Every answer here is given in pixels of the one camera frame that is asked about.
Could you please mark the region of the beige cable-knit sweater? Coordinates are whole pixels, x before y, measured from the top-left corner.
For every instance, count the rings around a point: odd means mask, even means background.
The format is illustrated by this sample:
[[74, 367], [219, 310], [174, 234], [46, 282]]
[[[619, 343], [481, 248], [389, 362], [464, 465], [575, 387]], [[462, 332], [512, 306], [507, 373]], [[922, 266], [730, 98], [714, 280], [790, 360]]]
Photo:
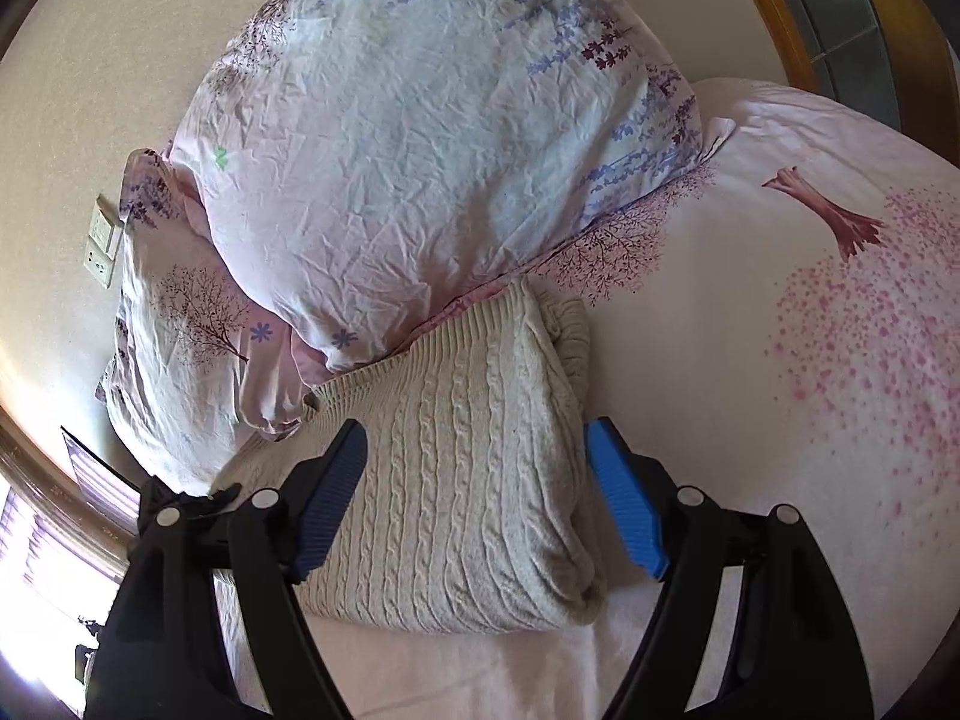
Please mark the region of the beige cable-knit sweater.
[[221, 484], [275, 486], [347, 419], [370, 455], [309, 613], [419, 634], [585, 626], [605, 600], [583, 411], [579, 299], [515, 281], [407, 351], [324, 383], [288, 439], [244, 450]]

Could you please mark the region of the left pink floral pillow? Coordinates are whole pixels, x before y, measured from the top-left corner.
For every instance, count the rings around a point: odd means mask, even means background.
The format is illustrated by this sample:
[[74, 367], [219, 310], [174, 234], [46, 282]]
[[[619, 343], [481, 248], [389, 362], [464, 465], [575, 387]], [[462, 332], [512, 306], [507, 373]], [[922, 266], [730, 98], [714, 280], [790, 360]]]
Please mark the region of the left pink floral pillow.
[[242, 450], [306, 416], [293, 333], [239, 289], [160, 153], [128, 156], [119, 216], [116, 351], [98, 394], [145, 472], [200, 494]]

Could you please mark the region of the pink floral pillow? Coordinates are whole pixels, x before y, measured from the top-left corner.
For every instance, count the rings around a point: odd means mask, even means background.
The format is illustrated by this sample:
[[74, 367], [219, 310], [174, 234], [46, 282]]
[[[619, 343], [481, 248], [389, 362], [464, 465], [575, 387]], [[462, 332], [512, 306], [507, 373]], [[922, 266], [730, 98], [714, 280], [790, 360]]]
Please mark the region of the pink floral pillow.
[[239, 289], [160, 153], [128, 156], [119, 216], [116, 351], [98, 394], [145, 472], [200, 494], [242, 450], [306, 416], [293, 333]]
[[171, 156], [239, 288], [338, 374], [732, 128], [625, 0], [268, 0]]

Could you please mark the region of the pink floral bed sheet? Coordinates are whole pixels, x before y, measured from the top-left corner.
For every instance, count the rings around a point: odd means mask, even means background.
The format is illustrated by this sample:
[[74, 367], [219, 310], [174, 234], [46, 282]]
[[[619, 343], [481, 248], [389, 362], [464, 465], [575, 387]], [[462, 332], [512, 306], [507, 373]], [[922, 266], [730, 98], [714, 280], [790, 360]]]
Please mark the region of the pink floral bed sheet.
[[697, 96], [718, 153], [534, 277], [587, 305], [590, 416], [718, 504], [802, 512], [891, 712], [958, 613], [958, 172], [822, 96]]

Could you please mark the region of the right pink floral pillow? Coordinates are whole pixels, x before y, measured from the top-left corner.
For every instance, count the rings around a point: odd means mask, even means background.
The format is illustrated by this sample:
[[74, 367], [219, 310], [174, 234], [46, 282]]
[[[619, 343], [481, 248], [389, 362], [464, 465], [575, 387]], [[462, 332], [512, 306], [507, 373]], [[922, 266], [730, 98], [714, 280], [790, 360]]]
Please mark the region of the right pink floral pillow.
[[268, 0], [171, 156], [239, 288], [338, 374], [732, 128], [625, 0]]

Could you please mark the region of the white wall switch plate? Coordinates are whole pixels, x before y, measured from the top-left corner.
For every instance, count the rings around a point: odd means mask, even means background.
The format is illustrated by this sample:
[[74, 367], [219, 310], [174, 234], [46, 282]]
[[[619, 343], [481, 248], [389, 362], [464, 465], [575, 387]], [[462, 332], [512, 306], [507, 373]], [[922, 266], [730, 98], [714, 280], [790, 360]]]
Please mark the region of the white wall switch plate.
[[104, 289], [110, 288], [114, 277], [117, 252], [122, 239], [122, 225], [116, 211], [104, 195], [98, 195], [86, 231], [83, 266]]

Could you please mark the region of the wooden headboard frame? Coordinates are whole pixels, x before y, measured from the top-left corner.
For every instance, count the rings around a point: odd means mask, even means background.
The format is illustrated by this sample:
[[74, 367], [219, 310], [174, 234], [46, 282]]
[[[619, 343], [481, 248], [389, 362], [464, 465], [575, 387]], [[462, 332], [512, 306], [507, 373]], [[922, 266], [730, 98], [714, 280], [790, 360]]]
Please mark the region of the wooden headboard frame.
[[958, 160], [958, 76], [923, 0], [754, 0], [788, 82]]

